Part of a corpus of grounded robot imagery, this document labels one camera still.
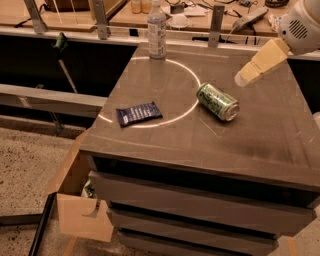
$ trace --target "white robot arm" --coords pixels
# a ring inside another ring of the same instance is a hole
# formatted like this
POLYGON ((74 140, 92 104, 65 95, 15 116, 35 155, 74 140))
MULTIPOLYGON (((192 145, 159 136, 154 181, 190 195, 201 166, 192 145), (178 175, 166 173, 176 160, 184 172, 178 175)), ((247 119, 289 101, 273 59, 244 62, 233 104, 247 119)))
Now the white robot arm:
POLYGON ((283 17, 279 37, 295 55, 320 48, 320 0, 300 0, 283 17))
POLYGON ((289 51, 295 55, 320 48, 320 0, 300 0, 283 17, 279 38, 269 40, 235 76, 239 86, 260 79, 273 67, 287 59, 289 51))

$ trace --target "open cardboard box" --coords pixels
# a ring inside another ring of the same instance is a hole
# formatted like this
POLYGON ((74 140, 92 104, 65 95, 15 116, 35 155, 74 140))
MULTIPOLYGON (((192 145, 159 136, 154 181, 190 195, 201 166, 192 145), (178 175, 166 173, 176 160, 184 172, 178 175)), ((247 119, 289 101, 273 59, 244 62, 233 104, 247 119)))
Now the open cardboard box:
POLYGON ((81 197, 81 191, 91 171, 79 148, 88 130, 79 135, 57 170, 46 194, 57 192, 60 232, 77 237, 110 242, 113 226, 103 200, 81 197))

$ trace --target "can lid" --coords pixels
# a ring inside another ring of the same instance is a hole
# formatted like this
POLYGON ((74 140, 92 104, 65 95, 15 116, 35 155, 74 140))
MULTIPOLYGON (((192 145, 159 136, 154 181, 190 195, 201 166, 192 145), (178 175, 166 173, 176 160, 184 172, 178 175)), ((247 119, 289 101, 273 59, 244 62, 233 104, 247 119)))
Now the can lid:
POLYGON ((197 90, 197 97, 199 97, 199 93, 201 92, 202 88, 206 85, 206 83, 201 84, 200 87, 197 90))
POLYGON ((238 103, 232 104, 228 108, 228 110, 225 112, 224 119, 226 121, 231 121, 232 119, 234 119, 236 117, 236 115, 238 114, 239 110, 240 110, 240 107, 239 107, 238 103))

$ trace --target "metal post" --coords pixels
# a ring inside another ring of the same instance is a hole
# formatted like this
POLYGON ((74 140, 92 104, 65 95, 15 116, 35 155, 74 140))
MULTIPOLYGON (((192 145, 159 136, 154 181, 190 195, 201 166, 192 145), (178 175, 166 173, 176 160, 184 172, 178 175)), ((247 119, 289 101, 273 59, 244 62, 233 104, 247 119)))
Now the metal post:
POLYGON ((213 13, 211 19, 211 27, 209 34, 209 47, 217 47, 220 38, 220 31, 223 19, 224 5, 213 6, 213 13))
POLYGON ((29 11, 32 24, 33 24, 33 29, 37 34, 42 34, 46 31, 48 31, 48 28, 46 24, 43 22, 37 5, 34 0, 24 0, 25 5, 27 6, 27 9, 29 11))
MULTIPOLYGON (((36 89, 44 89, 44 85, 43 84, 38 84, 36 86, 36 89)), ((62 123, 62 120, 60 118, 60 115, 54 112, 49 112, 52 121, 54 123, 54 125, 56 126, 56 136, 58 136, 60 134, 60 132, 63 130, 64 126, 62 123)))
POLYGON ((94 12, 97 19, 98 36, 100 39, 107 39, 110 35, 110 31, 107 28, 109 22, 106 17, 106 12, 104 10, 103 0, 92 0, 94 6, 94 12))

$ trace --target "drawer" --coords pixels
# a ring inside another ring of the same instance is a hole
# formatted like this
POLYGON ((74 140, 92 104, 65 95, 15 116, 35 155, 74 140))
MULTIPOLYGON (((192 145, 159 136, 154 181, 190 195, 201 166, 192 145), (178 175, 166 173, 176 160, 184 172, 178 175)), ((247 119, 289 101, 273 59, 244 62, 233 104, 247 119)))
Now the drawer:
POLYGON ((248 254, 231 253, 219 249, 204 248, 193 244, 183 243, 177 240, 163 239, 147 234, 121 231, 118 233, 122 244, 145 251, 162 253, 171 256, 249 256, 248 254))
POLYGON ((118 209, 111 210, 111 221, 115 227, 120 229, 138 231, 253 256, 265 256, 277 246, 277 241, 272 239, 118 209))
POLYGON ((314 218, 313 210, 260 202, 91 172, 98 198, 154 211, 221 223, 276 235, 293 235, 314 218))

